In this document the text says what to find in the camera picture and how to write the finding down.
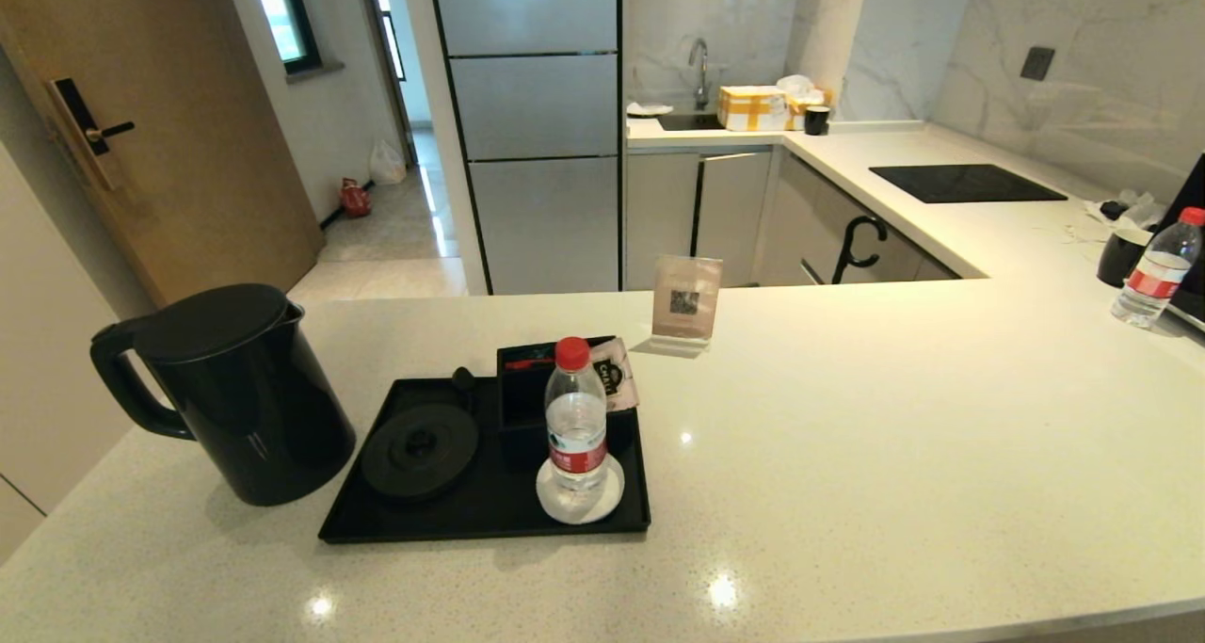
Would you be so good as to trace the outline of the acrylic QR code sign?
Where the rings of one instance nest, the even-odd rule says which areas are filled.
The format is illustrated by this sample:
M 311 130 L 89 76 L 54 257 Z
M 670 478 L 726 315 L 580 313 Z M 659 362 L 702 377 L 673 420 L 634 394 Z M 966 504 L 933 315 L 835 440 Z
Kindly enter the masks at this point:
M 637 354 L 693 359 L 709 350 L 723 277 L 722 260 L 663 254 L 656 262 L 649 338 Z

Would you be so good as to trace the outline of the pink tea bag packet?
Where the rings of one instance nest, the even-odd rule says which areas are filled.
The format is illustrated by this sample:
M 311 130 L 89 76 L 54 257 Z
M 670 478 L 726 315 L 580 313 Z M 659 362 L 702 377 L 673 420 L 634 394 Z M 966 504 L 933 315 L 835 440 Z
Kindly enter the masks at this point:
M 602 379 L 609 414 L 637 408 L 637 387 L 623 340 L 615 337 L 590 344 L 590 365 Z

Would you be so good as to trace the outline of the white round coaster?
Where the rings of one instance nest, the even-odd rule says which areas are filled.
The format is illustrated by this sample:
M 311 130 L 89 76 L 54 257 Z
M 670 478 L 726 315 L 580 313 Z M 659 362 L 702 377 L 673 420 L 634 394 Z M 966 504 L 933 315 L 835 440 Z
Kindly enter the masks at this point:
M 546 458 L 537 470 L 537 501 L 556 523 L 601 523 L 619 509 L 625 484 L 627 476 L 615 456 L 607 455 L 584 474 L 569 474 Z

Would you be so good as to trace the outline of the white plastic bag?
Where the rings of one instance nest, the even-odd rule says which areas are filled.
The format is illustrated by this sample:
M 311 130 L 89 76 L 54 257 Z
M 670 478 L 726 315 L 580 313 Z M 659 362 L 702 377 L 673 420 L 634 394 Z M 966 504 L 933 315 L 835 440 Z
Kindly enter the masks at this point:
M 402 153 L 383 138 L 375 142 L 368 158 L 368 167 L 375 185 L 396 185 L 408 175 Z

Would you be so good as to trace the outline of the black mug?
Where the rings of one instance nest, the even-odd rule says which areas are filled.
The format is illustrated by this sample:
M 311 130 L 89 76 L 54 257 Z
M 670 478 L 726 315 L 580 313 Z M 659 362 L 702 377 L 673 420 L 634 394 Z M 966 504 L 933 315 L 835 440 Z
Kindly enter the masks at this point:
M 1103 254 L 1098 261 L 1097 279 L 1106 285 L 1119 288 L 1131 275 L 1148 248 L 1152 234 L 1141 230 L 1117 230 L 1103 244 Z

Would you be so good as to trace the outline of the black electric kettle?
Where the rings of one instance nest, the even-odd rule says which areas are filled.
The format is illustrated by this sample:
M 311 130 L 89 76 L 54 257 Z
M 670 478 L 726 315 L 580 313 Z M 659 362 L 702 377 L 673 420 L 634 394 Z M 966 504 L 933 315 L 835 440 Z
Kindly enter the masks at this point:
M 134 424 L 196 442 L 241 501 L 278 506 L 327 485 L 355 447 L 304 315 L 280 288 L 218 287 L 108 325 L 89 356 Z

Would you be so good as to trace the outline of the grey refrigerator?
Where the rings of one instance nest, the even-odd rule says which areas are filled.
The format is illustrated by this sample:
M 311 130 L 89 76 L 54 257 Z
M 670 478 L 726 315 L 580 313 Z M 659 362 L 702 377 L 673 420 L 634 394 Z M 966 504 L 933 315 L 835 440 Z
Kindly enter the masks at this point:
M 434 0 L 494 295 L 621 287 L 621 0 Z

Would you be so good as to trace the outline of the white base cabinet door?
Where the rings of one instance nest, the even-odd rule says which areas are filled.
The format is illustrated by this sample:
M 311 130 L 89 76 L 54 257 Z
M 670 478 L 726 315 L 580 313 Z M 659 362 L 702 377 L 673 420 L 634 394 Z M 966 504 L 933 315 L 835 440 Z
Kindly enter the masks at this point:
M 770 151 L 700 159 L 693 253 L 722 262 L 722 287 L 753 282 L 756 241 L 771 159 Z
M 629 155 L 624 210 L 624 290 L 651 290 L 663 254 L 688 254 L 699 154 Z

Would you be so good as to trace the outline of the white panel cabinet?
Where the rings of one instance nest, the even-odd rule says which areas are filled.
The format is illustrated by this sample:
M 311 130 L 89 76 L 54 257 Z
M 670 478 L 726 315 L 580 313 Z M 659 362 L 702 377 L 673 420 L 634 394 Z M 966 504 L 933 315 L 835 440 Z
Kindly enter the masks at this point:
M 0 566 L 133 429 L 89 356 L 114 320 L 0 144 Z

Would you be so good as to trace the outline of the crumpled clear plastic wrap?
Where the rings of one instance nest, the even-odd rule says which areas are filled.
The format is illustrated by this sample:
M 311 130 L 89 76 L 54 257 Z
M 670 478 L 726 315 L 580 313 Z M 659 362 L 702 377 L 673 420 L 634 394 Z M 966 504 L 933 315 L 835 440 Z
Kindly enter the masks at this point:
M 1101 210 L 1099 206 L 1104 201 L 1082 201 L 1082 210 L 1084 210 L 1084 216 L 1088 218 L 1088 226 L 1097 230 L 1097 234 L 1107 236 L 1117 230 L 1141 230 L 1150 231 L 1150 228 L 1157 226 L 1159 222 L 1164 218 L 1166 213 L 1166 203 L 1156 201 L 1148 191 L 1133 191 L 1131 189 L 1123 189 L 1119 191 L 1118 197 L 1111 197 L 1111 200 L 1125 201 L 1131 206 L 1124 216 L 1119 216 L 1117 222 L 1107 222 L 1103 218 Z

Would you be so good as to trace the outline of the black-framed window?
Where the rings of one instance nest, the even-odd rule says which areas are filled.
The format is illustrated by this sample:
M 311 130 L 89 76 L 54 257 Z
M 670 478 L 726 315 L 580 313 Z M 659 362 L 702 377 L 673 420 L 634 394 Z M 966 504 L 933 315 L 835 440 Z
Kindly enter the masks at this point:
M 322 67 L 321 51 L 304 0 L 259 0 L 277 55 L 289 78 Z

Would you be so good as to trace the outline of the wooden door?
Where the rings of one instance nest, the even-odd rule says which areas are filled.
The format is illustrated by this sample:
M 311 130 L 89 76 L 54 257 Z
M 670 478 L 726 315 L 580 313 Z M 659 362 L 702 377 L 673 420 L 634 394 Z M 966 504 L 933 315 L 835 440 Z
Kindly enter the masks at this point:
M 108 236 L 158 305 L 242 282 L 280 290 L 323 238 L 233 0 L 0 0 L 0 40 L 86 172 Z M 127 175 L 104 191 L 47 92 L 74 78 Z

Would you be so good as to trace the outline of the red-capped water bottle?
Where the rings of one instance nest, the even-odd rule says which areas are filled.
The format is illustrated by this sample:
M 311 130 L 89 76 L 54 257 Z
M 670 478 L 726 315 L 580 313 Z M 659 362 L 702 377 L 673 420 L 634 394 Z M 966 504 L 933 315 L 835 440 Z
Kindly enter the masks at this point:
M 600 485 L 606 444 L 607 399 L 584 338 L 554 346 L 554 371 L 545 389 L 548 456 L 558 484 L 570 491 Z
M 1138 329 L 1152 328 L 1182 290 L 1203 301 L 1205 315 L 1205 208 L 1187 206 L 1150 240 L 1131 269 L 1111 315 Z

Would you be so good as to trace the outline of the black organizer box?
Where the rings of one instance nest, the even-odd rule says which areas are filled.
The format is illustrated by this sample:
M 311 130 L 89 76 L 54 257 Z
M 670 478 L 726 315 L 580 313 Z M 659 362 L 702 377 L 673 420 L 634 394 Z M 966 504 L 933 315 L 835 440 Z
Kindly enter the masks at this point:
M 499 381 L 499 438 L 509 468 L 536 472 L 548 458 L 545 423 L 545 390 L 554 365 L 504 372 L 502 362 L 525 356 L 554 358 L 554 342 L 499 348 L 496 368 Z M 642 450 L 637 433 L 637 409 L 609 414 L 609 453 L 621 464 L 641 461 Z

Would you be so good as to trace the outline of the black induction cooktop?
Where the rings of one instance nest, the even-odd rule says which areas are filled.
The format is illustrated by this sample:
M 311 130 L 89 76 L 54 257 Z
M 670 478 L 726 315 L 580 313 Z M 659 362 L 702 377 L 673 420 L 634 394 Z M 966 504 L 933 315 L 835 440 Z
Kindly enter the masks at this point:
M 1066 201 L 1066 196 L 994 164 L 933 164 L 870 169 L 925 203 Z

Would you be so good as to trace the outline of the grey corner base cabinet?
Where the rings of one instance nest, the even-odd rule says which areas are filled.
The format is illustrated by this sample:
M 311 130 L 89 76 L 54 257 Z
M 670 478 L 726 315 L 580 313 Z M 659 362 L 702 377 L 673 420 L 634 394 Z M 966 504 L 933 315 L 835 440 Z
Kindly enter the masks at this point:
M 760 287 L 830 285 L 844 228 L 857 216 L 878 214 L 852 200 L 795 154 L 784 154 L 763 231 L 756 283 Z M 881 260 L 871 269 L 850 266 L 840 285 L 958 278 L 956 271 L 886 223 L 890 234 L 886 243 L 878 243 L 874 228 L 862 226 L 857 231 L 856 256 L 878 253 Z

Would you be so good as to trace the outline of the large yellow-taped cardboard box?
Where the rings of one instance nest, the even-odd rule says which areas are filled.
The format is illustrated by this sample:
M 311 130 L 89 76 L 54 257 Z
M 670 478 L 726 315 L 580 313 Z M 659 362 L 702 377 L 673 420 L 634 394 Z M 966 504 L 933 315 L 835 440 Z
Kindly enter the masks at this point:
M 731 132 L 787 131 L 787 94 L 774 85 L 724 85 L 719 89 L 719 123 Z

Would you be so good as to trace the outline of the black round kettle base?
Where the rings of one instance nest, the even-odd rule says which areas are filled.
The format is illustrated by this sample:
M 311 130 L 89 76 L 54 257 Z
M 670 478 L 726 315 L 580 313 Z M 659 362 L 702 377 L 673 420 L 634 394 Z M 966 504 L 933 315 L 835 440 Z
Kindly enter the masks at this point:
M 464 408 L 431 403 L 402 409 L 362 449 L 368 485 L 399 503 L 434 499 L 460 480 L 474 462 L 480 427 Z

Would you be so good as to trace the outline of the chrome faucet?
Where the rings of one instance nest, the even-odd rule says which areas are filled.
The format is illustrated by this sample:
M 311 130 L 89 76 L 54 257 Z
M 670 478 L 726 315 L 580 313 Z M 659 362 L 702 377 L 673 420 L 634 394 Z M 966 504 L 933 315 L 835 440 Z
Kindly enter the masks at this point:
M 696 69 L 696 85 L 693 88 L 694 107 L 696 112 L 703 112 L 710 104 L 709 43 L 706 39 L 698 37 L 694 40 L 688 63 L 690 67 Z

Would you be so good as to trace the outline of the black rectangular tray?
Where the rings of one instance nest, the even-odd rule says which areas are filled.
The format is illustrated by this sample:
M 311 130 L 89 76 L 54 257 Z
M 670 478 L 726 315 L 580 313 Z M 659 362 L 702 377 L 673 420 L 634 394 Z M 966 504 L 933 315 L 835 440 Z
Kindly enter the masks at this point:
M 375 492 L 354 464 L 318 532 L 327 544 L 381 541 L 525 539 L 539 536 L 642 533 L 651 524 L 649 485 L 637 411 L 609 415 L 610 452 L 624 472 L 619 505 L 587 524 L 556 523 L 537 501 L 537 468 L 547 458 L 540 424 L 509 429 L 501 424 L 494 377 L 474 385 L 474 419 L 480 446 L 466 471 L 433 499 L 389 500 Z

